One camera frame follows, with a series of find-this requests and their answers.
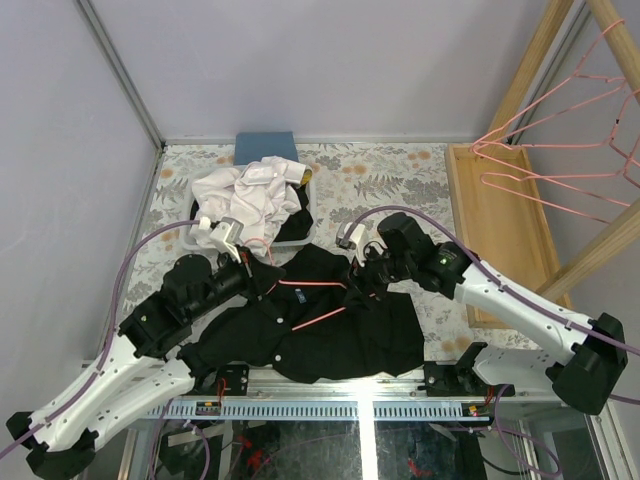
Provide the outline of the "white shirt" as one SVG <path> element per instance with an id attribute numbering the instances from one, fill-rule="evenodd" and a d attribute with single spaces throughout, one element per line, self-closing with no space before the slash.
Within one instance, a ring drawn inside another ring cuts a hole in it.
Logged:
<path id="1" fill-rule="evenodd" d="M 240 243 L 264 257 L 284 223 L 303 209 L 296 189 L 306 170 L 304 164 L 278 156 L 264 157 L 244 169 L 218 168 L 192 183 L 196 216 L 213 223 L 224 218 L 241 223 Z"/>

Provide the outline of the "yellow plaid shirt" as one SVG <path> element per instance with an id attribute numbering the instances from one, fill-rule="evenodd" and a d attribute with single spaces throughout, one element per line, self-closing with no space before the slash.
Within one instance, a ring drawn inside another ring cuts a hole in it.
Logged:
<path id="1" fill-rule="evenodd" d="M 303 173 L 303 176 L 300 181 L 300 186 L 306 186 L 313 178 L 313 169 L 307 167 Z"/>

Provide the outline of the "pink wire hanger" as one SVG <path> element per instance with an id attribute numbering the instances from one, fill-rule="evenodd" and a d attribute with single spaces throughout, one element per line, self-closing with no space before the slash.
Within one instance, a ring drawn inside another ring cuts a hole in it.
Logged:
<path id="1" fill-rule="evenodd" d="M 631 201 L 610 187 L 632 185 L 621 171 L 612 173 L 544 174 L 523 168 L 491 171 L 480 176 L 483 185 L 540 204 L 550 210 L 610 224 Z"/>

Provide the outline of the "pink hanger front black shirt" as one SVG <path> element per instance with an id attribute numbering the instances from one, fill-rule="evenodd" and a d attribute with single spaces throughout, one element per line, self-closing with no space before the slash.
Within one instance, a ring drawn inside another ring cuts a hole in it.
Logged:
<path id="1" fill-rule="evenodd" d="M 615 115 L 609 123 L 598 128 L 597 117 L 605 111 L 604 103 L 613 97 L 621 99 L 620 106 L 614 111 Z M 632 172 L 639 169 L 639 144 L 635 143 L 631 149 L 624 150 L 617 143 L 617 136 L 626 120 L 629 105 L 638 100 L 639 91 L 621 83 L 600 95 L 531 122 L 508 135 L 499 133 L 495 140 L 485 135 L 472 144 L 471 152 L 496 162 L 500 153 L 515 148 L 506 140 L 520 135 L 523 140 L 520 144 L 522 148 L 552 152 L 571 151 L 576 161 L 583 161 L 589 154 L 594 153 L 602 163 L 600 170 L 587 173 L 539 175 L 530 171 L 524 176 L 526 180 L 543 180 L 569 189 L 570 180 L 621 178 L 638 187 L 639 182 L 632 176 Z"/>

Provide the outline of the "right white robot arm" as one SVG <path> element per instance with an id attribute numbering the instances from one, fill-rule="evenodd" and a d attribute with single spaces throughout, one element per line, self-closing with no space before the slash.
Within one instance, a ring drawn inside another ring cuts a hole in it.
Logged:
<path id="1" fill-rule="evenodd" d="M 587 415 L 599 414 L 612 400 L 632 351 L 617 318 L 606 313 L 592 318 L 547 300 L 500 273 L 454 235 L 434 242 L 416 221 L 420 212 L 389 210 L 378 224 L 377 240 L 369 239 L 359 221 L 338 230 L 337 246 L 355 254 L 349 277 L 357 290 L 381 295 L 388 285 L 411 280 L 496 317 L 538 347 L 472 345 L 455 372 L 463 392 L 474 395 L 503 385 L 550 390 Z"/>

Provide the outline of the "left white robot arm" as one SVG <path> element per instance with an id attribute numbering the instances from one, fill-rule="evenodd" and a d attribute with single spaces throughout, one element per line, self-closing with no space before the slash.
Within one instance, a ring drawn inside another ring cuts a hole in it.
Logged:
<path id="1" fill-rule="evenodd" d="M 40 479 L 71 479 L 99 449 L 152 408 L 193 390 L 212 392 L 219 371 L 185 341 L 200 317 L 242 296 L 260 300 L 285 276 L 247 248 L 179 258 L 147 297 L 120 323 L 101 357 L 48 404 L 17 412 L 6 422 L 28 449 L 26 462 Z"/>

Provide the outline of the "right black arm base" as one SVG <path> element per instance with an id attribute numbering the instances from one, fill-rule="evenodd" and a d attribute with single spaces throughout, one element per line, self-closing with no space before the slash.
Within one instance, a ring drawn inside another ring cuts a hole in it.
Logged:
<path id="1" fill-rule="evenodd" d="M 486 342 L 473 342 L 454 363 L 425 361 L 424 385 L 419 387 L 428 397 L 487 396 L 494 388 L 475 372 L 475 361 L 488 347 Z"/>

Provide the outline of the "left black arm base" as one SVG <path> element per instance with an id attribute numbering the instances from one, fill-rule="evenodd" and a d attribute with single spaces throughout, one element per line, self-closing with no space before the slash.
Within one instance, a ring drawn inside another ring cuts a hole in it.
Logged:
<path id="1" fill-rule="evenodd" d="M 207 375 L 198 387 L 198 392 L 219 398 L 246 396 L 249 373 L 250 367 L 247 364 L 225 365 Z"/>

